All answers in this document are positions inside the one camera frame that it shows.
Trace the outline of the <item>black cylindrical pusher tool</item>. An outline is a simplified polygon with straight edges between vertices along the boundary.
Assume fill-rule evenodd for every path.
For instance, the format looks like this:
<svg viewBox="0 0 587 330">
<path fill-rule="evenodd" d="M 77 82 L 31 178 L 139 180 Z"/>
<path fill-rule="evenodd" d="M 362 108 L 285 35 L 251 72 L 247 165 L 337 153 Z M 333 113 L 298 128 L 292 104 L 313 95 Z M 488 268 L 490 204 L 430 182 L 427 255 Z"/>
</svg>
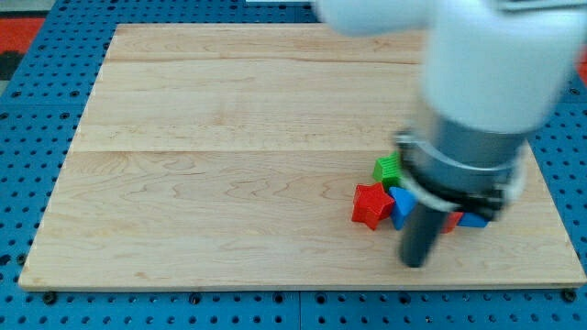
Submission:
<svg viewBox="0 0 587 330">
<path fill-rule="evenodd" d="M 409 268 L 420 268 L 434 246 L 449 213 L 417 203 L 407 216 L 398 248 L 400 260 Z"/>
</svg>

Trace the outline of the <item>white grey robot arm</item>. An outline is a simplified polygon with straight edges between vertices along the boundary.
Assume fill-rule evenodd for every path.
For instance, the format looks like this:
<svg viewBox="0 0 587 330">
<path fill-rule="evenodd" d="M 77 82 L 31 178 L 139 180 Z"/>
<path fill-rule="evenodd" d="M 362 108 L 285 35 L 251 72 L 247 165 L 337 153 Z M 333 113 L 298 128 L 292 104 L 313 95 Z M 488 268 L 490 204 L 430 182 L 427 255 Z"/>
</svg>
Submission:
<svg viewBox="0 0 587 330">
<path fill-rule="evenodd" d="M 523 144 L 548 119 L 586 39 L 586 4 L 319 0 L 314 9 L 348 36 L 427 32 L 418 105 L 395 138 L 417 200 L 399 256 L 418 268 L 451 212 L 491 221 L 523 191 Z"/>
</svg>

